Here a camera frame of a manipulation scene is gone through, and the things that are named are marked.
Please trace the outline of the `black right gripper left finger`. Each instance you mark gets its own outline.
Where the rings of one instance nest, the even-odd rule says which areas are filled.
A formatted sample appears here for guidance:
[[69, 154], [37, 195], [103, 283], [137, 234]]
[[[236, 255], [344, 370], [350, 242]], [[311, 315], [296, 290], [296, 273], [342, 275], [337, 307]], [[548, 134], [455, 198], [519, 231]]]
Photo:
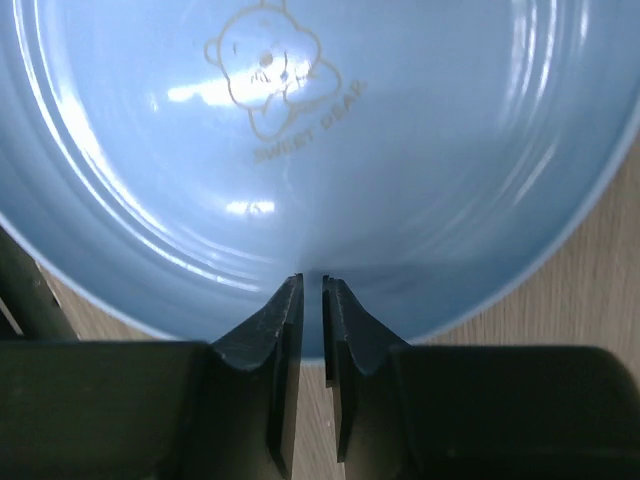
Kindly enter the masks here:
[[215, 342], [3, 341], [5, 479], [288, 479], [304, 283]]

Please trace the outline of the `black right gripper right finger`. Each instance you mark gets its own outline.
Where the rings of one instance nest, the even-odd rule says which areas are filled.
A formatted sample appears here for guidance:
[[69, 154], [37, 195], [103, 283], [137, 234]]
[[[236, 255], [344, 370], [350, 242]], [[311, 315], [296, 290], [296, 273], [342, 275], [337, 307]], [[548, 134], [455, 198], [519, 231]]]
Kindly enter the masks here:
[[350, 479], [635, 479], [639, 391], [586, 346], [413, 346], [322, 284], [326, 384]]

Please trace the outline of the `blue plastic plate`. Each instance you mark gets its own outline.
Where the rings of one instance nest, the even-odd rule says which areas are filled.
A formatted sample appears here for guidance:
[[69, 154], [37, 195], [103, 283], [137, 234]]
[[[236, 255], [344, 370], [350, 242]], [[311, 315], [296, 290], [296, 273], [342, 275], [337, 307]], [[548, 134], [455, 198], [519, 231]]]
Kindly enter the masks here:
[[419, 341], [566, 240], [639, 128], [635, 1], [5, 1], [1, 223], [216, 340], [302, 274]]

